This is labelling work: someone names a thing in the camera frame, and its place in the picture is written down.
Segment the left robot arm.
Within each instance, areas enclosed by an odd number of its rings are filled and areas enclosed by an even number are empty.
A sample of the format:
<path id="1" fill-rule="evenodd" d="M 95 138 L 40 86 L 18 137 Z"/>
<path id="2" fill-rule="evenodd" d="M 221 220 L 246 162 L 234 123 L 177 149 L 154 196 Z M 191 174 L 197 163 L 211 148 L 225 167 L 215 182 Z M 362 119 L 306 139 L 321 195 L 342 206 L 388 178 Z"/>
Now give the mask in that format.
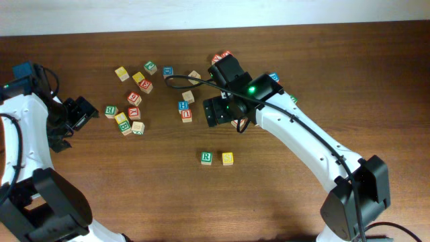
<path id="1" fill-rule="evenodd" d="M 83 193 L 54 170 L 51 152 L 70 148 L 67 139 L 99 112 L 84 97 L 59 99 L 49 72 L 28 61 L 1 86 L 1 223 L 19 241 L 127 242 L 97 222 Z"/>

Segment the green R block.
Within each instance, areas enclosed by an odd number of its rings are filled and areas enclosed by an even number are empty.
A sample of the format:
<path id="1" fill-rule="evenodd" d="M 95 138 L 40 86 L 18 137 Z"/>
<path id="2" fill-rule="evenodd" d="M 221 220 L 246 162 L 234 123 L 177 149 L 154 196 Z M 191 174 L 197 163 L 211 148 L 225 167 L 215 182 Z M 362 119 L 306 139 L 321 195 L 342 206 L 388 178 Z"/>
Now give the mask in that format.
<path id="1" fill-rule="evenodd" d="M 211 165 L 212 158 L 213 158 L 213 154 L 211 152 L 203 151 L 201 154 L 200 162 L 202 165 Z"/>

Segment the yellow S block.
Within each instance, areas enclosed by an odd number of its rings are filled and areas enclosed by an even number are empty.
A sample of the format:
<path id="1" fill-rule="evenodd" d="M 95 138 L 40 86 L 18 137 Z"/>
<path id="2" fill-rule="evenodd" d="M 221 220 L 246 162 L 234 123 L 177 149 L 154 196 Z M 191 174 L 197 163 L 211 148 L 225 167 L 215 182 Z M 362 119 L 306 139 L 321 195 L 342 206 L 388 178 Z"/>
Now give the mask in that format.
<path id="1" fill-rule="evenodd" d="M 222 164 L 223 165 L 233 165 L 234 164 L 233 153 L 223 153 L 222 154 Z"/>

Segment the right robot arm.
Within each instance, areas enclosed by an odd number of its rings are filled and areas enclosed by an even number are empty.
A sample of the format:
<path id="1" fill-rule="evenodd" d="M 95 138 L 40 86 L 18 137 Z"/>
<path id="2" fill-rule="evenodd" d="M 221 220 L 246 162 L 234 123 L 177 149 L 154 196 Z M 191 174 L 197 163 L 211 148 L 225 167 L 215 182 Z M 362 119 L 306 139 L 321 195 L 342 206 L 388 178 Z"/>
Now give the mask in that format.
<path id="1" fill-rule="evenodd" d="M 317 241 L 362 241 L 366 227 L 390 206 L 388 167 L 338 143 L 306 116 L 269 75 L 252 78 L 226 55 L 208 72 L 222 95 L 203 102 L 210 127 L 233 120 L 256 124 L 282 141 L 327 191 Z"/>

